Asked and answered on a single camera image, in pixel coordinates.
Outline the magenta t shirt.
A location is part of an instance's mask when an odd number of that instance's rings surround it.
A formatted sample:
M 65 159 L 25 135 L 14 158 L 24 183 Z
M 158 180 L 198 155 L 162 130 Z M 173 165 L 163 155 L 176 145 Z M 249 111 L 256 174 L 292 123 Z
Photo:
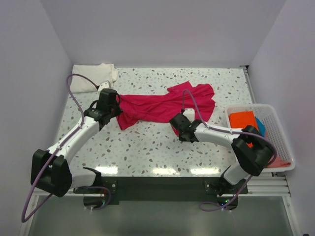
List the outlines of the magenta t shirt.
M 210 84 L 192 86 L 190 82 L 169 87 L 165 95 L 121 95 L 120 108 L 122 113 L 117 117 L 121 130 L 136 124 L 139 120 L 157 123 L 168 123 L 182 108 L 195 108 L 197 103 L 200 114 L 208 121 L 215 109 L 214 89 Z

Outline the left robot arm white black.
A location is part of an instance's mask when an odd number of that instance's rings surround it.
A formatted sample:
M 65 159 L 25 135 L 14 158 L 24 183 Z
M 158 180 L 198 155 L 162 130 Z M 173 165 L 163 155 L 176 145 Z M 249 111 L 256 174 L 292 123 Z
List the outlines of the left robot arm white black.
M 103 89 L 99 99 L 82 112 L 81 119 L 65 137 L 47 150 L 38 149 L 32 157 L 31 185 L 57 197 L 71 188 L 85 187 L 91 193 L 98 192 L 103 185 L 99 171 L 84 167 L 75 173 L 69 165 L 92 136 L 122 113 L 120 101 L 114 89 Z

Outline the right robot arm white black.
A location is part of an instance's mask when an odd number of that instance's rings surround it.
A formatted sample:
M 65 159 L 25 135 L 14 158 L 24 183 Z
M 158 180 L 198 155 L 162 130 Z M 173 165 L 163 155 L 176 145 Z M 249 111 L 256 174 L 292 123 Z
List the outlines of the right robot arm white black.
M 221 196 L 240 190 L 246 177 L 257 177 L 276 157 L 276 148 L 251 125 L 246 128 L 224 128 L 196 119 L 190 121 L 178 113 L 169 123 L 178 132 L 181 142 L 208 142 L 231 148 L 237 161 L 229 166 L 214 183 L 210 183 Z

